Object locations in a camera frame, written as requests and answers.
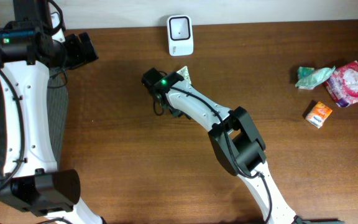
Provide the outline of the white cream tube gold cap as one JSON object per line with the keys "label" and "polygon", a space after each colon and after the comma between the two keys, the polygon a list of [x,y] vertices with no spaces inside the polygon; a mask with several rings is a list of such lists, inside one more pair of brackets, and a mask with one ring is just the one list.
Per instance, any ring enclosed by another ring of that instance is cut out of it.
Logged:
{"label": "white cream tube gold cap", "polygon": [[181,75],[189,84],[191,84],[190,73],[188,71],[187,66],[184,66],[181,69],[177,70],[177,73]]}

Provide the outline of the teal wet wipes pack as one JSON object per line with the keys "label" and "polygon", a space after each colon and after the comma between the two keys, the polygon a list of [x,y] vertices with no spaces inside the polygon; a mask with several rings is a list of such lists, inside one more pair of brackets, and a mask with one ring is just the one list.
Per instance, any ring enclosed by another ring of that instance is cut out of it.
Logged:
{"label": "teal wet wipes pack", "polygon": [[336,67],[314,69],[311,75],[298,80],[295,86],[302,90],[313,90],[316,86],[325,82],[334,73],[335,69]]}

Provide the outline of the small orange packet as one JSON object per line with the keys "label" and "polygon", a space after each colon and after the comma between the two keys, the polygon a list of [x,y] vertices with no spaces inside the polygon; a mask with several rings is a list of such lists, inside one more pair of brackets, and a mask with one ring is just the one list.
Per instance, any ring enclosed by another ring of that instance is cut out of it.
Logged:
{"label": "small orange packet", "polygon": [[321,128],[333,110],[322,102],[317,102],[306,115],[306,120],[317,128]]}

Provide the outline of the red purple tissue pack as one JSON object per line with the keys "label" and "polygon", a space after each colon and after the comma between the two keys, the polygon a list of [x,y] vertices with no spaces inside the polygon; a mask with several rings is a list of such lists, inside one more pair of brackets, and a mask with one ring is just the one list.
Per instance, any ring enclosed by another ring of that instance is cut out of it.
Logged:
{"label": "red purple tissue pack", "polygon": [[338,107],[358,103],[358,61],[335,69],[323,85]]}

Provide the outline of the small teal tissue pack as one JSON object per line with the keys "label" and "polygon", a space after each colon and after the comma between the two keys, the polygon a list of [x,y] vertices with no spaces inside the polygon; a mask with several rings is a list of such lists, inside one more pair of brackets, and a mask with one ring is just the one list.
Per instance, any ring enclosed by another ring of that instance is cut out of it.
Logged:
{"label": "small teal tissue pack", "polygon": [[314,68],[311,67],[299,67],[297,70],[298,80],[301,80],[314,72]]}

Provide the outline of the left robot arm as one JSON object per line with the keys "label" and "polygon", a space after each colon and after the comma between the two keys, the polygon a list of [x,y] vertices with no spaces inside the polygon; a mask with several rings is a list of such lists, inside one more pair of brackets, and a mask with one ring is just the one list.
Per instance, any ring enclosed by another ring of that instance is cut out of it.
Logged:
{"label": "left robot arm", "polygon": [[0,202],[46,223],[103,224],[81,198],[77,171],[61,171],[47,113],[49,81],[98,59],[87,33],[64,36],[53,0],[14,1],[14,20],[0,30],[0,83],[6,157]]}

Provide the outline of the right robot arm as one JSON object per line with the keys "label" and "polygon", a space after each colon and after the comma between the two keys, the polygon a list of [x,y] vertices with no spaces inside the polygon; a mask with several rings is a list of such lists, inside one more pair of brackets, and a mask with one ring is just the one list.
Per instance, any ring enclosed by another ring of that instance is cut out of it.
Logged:
{"label": "right robot arm", "polygon": [[216,159],[247,186],[265,223],[302,222],[275,184],[264,140],[244,108],[232,110],[215,103],[177,72],[167,74],[151,68],[141,82],[163,110],[169,110],[174,117],[184,115],[205,128]]}

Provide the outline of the white barcode scanner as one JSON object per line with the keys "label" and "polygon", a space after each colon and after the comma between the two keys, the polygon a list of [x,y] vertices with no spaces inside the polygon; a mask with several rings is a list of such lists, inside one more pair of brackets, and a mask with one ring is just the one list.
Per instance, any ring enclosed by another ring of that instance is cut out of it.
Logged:
{"label": "white barcode scanner", "polygon": [[168,51],[173,57],[191,55],[194,51],[192,21],[186,15],[167,19]]}

